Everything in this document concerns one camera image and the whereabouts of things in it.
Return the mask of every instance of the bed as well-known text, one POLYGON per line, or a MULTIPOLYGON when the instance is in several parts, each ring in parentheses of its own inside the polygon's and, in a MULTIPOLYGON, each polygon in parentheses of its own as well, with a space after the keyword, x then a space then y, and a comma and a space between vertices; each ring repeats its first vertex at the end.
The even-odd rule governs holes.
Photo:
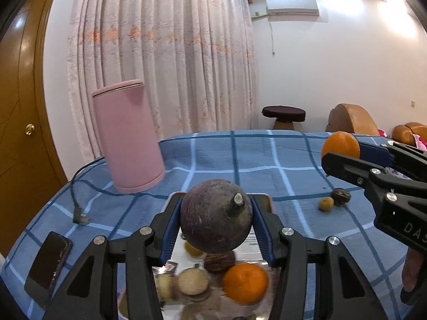
MULTIPOLYGON (((73 204, 66 185, 34 217, 16 241, 1 271, 6 286, 31 320, 43 311, 25 293, 23 284, 34 257, 50 231, 73 241, 73 249, 58 285, 87 244, 97 235, 108 239, 130 235, 150 224, 169 194, 186 191, 206 180, 223 178, 248 193, 268 193, 275 213, 286 226, 317 239, 336 235, 342 239, 364 271, 390 320, 401 319, 409 307, 400 301, 401 270, 406 246, 373 226, 374 211, 363 190, 342 180, 326 177, 320 152, 328 132, 300 133, 284 130, 245 130, 180 135, 160 143, 166 165, 164 179, 150 190, 121 194, 112 184, 104 160, 89 166, 78 177, 78 202, 90 217, 87 226, 73 224, 73 204), (319 198, 331 190, 349 190, 352 200, 344 207, 323 213, 319 198)), ((382 137, 356 135, 362 142, 379 145, 382 137)), ((124 270, 119 269, 120 293, 124 270)), ((313 317, 314 266, 309 268, 305 319, 313 317)))

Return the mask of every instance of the curtain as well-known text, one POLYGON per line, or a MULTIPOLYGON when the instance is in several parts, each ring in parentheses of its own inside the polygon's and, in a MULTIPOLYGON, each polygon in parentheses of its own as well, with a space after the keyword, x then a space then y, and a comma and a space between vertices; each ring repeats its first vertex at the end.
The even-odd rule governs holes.
POLYGON ((74 0, 70 103, 82 154, 102 155, 100 87, 141 79, 156 133, 250 129, 257 108, 248 0, 74 0))

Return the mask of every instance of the small round fruit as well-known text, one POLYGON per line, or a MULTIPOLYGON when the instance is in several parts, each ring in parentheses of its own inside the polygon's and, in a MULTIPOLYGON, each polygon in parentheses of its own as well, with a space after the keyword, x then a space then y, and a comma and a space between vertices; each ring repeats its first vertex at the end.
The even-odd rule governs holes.
POLYGON ((209 273, 222 273, 233 267, 236 263, 234 251, 222 254, 207 254, 204 258, 204 269, 209 273))
POLYGON ((332 197, 323 197, 319 201, 319 209, 321 211, 330 211, 334 206, 334 200, 332 197))
POLYGON ((157 276, 157 293, 159 300, 168 302, 177 299, 176 277, 171 274, 159 274, 157 276))
POLYGON ((320 156, 324 157, 329 152, 358 159, 360 158, 359 142, 351 133, 338 131, 326 139, 320 156))
POLYGON ((211 293, 208 274, 199 268, 187 268, 178 276, 178 289, 195 302, 203 301, 211 293))
POLYGON ((198 258, 204 254, 201 250, 193 247, 187 241, 184 243, 184 249, 186 250, 187 253, 189 253, 194 258, 198 258))
POLYGON ((235 265, 223 277, 223 290, 227 297, 242 304, 258 302, 263 298, 267 286, 266 271, 255 264, 235 265))

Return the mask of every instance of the dark cushion seat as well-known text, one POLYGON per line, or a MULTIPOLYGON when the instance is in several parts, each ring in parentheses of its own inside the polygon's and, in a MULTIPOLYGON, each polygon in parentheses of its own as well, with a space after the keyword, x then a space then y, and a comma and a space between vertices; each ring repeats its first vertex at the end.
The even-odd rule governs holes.
POLYGON ((267 106, 263 108, 262 114, 268 118, 276 118, 282 123, 305 121, 305 111, 295 107, 267 106))

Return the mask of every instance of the blue gripper pad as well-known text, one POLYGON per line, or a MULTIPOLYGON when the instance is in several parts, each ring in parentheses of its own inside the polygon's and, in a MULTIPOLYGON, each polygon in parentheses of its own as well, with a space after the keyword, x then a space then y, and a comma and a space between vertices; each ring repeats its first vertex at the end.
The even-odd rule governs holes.
POLYGON ((257 237, 261 255, 263 256, 263 259, 268 262, 269 266, 273 266, 275 264, 275 257, 273 253, 272 237, 268 231, 263 216, 261 215, 260 208, 258 207, 254 198, 251 198, 251 204, 253 215, 252 226, 254 227, 255 236, 257 237))
POLYGON ((182 197, 180 197, 175 205, 175 208, 167 224, 166 230, 162 239, 162 250, 159 257, 160 262, 165 265, 166 261, 172 256, 175 246, 176 237, 179 232, 179 214, 181 212, 182 197))
POLYGON ((393 165, 393 157, 385 147, 378 147, 367 143, 359 143, 360 159, 382 167, 391 167, 393 165))

